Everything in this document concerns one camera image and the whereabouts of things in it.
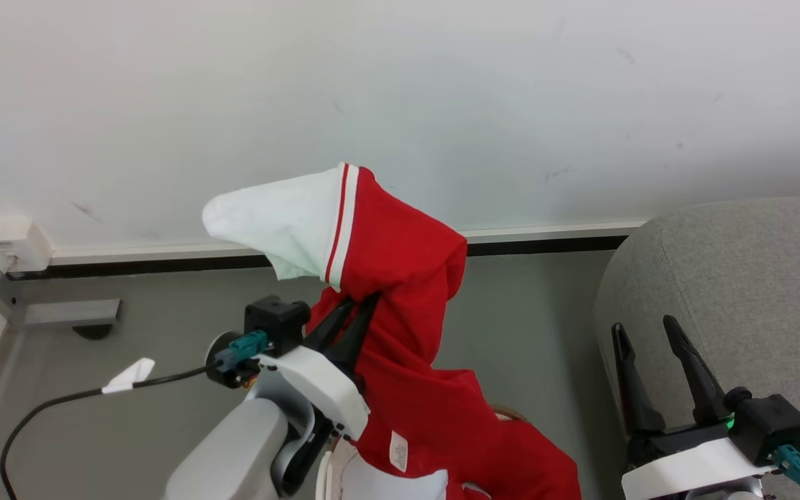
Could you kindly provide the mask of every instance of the white tape on cable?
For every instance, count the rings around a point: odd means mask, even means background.
[[[113,377],[110,383],[101,388],[101,392],[109,394],[133,389],[134,383],[143,382],[150,376],[155,364],[156,361],[150,360],[150,358],[137,360],[133,365],[125,368],[122,373]]]

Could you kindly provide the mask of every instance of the red stripe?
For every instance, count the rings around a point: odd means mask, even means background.
[[[345,186],[347,185],[347,164],[345,164],[345,171],[342,175],[342,198],[339,201],[339,222],[335,228],[335,240],[333,241],[333,250],[329,254],[329,262],[326,264],[326,282],[329,283],[329,275],[333,272],[333,260],[335,260],[335,251],[339,247],[339,234],[342,232],[342,218],[344,217],[344,197]]]

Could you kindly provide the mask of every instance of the gray fabric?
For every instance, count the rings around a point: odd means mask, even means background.
[[[653,404],[669,426],[693,402],[663,330],[676,316],[725,390],[781,393],[800,409],[800,199],[695,206],[654,219],[614,254],[594,328],[619,405],[610,326],[622,321]],[[768,493],[798,498],[783,478]]]

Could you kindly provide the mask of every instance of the white tag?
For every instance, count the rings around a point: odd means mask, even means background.
[[[391,465],[400,472],[406,473],[406,461],[409,459],[409,443],[400,434],[391,431]]]

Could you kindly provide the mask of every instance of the white wall trim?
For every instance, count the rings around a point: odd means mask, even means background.
[[[626,236],[641,227],[644,221],[604,222],[603,224],[568,224],[501,230],[460,231],[470,244],[507,243],[514,241],[562,240],[563,238],[595,238]],[[96,263],[130,263],[138,260],[176,260],[213,257],[259,256],[241,244],[180,244],[166,247],[97,248],[88,250],[57,250],[51,265],[95,265]]]

